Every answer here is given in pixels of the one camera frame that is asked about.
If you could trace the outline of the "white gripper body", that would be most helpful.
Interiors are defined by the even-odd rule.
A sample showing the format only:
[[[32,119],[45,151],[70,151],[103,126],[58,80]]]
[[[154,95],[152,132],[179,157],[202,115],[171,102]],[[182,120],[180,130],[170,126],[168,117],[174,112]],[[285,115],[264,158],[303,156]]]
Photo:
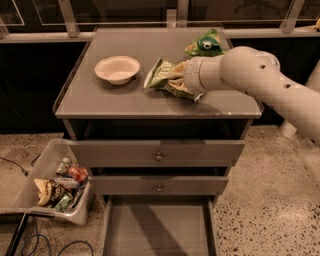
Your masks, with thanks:
[[[203,94],[221,89],[223,82],[220,64],[223,56],[194,57],[190,59],[183,71],[184,84],[193,94]]]

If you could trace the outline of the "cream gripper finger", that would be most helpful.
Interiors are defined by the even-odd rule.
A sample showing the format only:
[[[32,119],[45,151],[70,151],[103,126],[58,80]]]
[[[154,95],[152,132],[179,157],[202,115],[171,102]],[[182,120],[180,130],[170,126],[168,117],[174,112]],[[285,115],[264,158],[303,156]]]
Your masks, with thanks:
[[[182,79],[169,79],[168,82],[168,88],[170,91],[175,92],[175,93],[189,93],[189,90],[185,86],[184,82]]]
[[[181,78],[184,74],[184,70],[186,65],[188,64],[187,61],[180,62],[179,64],[175,65],[167,74],[168,79],[177,79]]]

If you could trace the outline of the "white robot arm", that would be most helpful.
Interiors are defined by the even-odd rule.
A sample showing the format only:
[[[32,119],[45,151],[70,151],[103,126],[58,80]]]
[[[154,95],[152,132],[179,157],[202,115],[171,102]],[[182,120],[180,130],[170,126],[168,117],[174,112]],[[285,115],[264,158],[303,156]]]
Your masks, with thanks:
[[[320,92],[279,71],[277,58],[250,47],[235,47],[215,57],[194,57],[167,78],[194,95],[233,88],[272,108],[300,133],[320,145]]]

